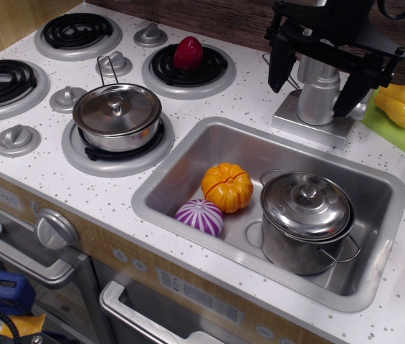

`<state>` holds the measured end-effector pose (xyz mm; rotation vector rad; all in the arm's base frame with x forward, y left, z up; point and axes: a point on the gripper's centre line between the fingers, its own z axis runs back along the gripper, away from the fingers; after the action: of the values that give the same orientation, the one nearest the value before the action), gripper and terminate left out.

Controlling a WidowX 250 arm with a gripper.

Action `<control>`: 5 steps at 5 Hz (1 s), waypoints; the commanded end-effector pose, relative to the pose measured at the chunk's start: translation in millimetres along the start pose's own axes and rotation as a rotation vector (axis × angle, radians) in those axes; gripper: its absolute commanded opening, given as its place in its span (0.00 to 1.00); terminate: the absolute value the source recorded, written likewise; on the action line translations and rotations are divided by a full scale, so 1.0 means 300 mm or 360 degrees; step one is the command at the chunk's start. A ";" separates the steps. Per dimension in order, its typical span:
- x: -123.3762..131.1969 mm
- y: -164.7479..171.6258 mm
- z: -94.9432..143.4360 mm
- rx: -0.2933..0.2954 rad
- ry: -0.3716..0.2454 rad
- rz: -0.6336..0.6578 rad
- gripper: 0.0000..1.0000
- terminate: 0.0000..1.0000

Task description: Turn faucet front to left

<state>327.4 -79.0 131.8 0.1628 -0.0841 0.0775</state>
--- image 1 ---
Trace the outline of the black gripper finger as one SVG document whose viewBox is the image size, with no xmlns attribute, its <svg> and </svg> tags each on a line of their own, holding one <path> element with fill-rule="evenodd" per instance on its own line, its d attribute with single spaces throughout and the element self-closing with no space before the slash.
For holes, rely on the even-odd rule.
<svg viewBox="0 0 405 344">
<path fill-rule="evenodd" d="M 295 50 L 288 38 L 278 34 L 272 43 L 268 74 L 268 84 L 275 93 L 282 89 L 290 76 L 295 61 Z"/>
<path fill-rule="evenodd" d="M 362 72 L 351 73 L 333 107 L 334 118 L 344 118 L 378 87 L 378 77 Z"/>
</svg>

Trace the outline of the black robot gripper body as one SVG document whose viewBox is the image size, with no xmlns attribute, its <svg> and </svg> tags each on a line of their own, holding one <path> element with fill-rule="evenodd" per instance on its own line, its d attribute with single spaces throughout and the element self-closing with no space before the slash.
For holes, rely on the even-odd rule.
<svg viewBox="0 0 405 344">
<path fill-rule="evenodd" d="M 276 1 L 265 38 L 270 46 L 278 34 L 288 38 L 295 54 L 306 55 L 348 74 L 376 75 L 379 85 L 388 84 L 401 61 L 405 47 L 380 33 L 368 15 L 382 1 L 327 1 L 306 6 Z"/>
</svg>

